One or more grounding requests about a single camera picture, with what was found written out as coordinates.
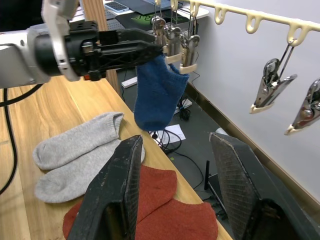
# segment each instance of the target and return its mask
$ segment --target wooden post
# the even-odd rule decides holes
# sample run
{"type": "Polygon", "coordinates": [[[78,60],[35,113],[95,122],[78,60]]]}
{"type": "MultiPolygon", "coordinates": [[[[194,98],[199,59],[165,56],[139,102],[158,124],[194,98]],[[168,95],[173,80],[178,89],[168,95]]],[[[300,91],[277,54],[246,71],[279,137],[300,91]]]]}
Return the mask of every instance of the wooden post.
{"type": "MultiPolygon", "coordinates": [[[[82,7],[87,21],[96,21],[99,26],[99,31],[107,31],[107,18],[103,0],[82,0],[82,7]]],[[[106,79],[120,95],[117,72],[115,69],[106,71],[106,79]]]]}

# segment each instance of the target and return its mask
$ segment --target smartphone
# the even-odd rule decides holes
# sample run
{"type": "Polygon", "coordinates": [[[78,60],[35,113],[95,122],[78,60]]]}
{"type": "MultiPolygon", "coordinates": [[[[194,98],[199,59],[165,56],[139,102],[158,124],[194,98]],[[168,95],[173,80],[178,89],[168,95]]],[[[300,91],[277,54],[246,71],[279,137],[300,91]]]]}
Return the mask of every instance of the smartphone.
{"type": "Polygon", "coordinates": [[[104,7],[115,12],[115,13],[123,13],[129,10],[129,8],[125,5],[122,5],[116,1],[111,1],[104,4],[104,7]]]}

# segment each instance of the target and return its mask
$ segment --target white wall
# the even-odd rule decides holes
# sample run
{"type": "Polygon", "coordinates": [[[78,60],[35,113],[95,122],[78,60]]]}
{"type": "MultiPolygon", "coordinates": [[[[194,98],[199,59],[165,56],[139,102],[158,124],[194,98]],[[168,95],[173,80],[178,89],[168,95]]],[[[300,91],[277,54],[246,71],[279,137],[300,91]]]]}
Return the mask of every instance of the white wall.
{"type": "MultiPolygon", "coordinates": [[[[315,0],[219,0],[219,3],[320,23],[320,2],[315,0]]],[[[262,113],[249,114],[263,68],[281,58],[287,46],[288,25],[263,20],[254,34],[245,29],[246,16],[227,12],[221,25],[210,17],[199,20],[195,87],[261,147],[278,165],[320,202],[320,121],[285,136],[311,83],[320,77],[320,32],[308,33],[296,47],[283,78],[298,78],[262,113]]]]}

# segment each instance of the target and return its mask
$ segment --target clip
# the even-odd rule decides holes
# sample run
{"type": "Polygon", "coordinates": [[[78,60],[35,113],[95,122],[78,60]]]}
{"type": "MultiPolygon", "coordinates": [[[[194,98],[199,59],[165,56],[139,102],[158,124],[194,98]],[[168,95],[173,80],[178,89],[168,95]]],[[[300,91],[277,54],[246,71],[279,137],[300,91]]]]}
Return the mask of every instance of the clip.
{"type": "Polygon", "coordinates": [[[266,63],[263,69],[263,76],[259,86],[259,90],[255,99],[254,104],[250,108],[251,114],[261,113],[265,110],[271,108],[274,104],[275,99],[280,93],[293,81],[297,78],[296,74],[286,77],[284,80],[281,80],[281,76],[287,66],[289,58],[294,50],[294,47],[291,48],[288,58],[286,59],[284,66],[281,70],[280,75],[278,75],[279,67],[284,60],[290,45],[286,47],[284,54],[281,60],[273,58],[266,63]]]}
{"type": "Polygon", "coordinates": [[[166,41],[166,57],[165,62],[172,64],[181,60],[180,33],[181,28],[168,22],[163,27],[164,39],[166,41]]]}
{"type": "Polygon", "coordinates": [[[320,117],[320,78],[310,86],[302,106],[293,123],[285,131],[284,135],[291,135],[312,125],[320,117]]]}
{"type": "Polygon", "coordinates": [[[200,36],[192,35],[185,30],[180,33],[180,41],[182,46],[182,63],[180,64],[180,73],[188,74],[197,69],[197,64],[194,63],[196,47],[199,44],[200,36]]]}
{"type": "Polygon", "coordinates": [[[164,20],[160,16],[153,16],[151,19],[153,33],[156,36],[155,43],[161,46],[166,45],[166,41],[164,39],[164,26],[166,24],[166,20],[164,20]]]}

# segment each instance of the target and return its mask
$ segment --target blue sock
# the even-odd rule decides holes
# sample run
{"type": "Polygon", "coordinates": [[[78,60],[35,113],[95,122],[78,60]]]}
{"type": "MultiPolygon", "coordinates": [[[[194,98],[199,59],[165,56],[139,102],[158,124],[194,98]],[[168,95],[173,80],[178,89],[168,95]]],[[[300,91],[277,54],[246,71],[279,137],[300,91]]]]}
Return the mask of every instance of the blue sock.
{"type": "Polygon", "coordinates": [[[188,74],[181,75],[172,65],[170,71],[163,55],[137,66],[136,124],[145,131],[163,130],[170,123],[177,103],[185,91],[188,74]]]}

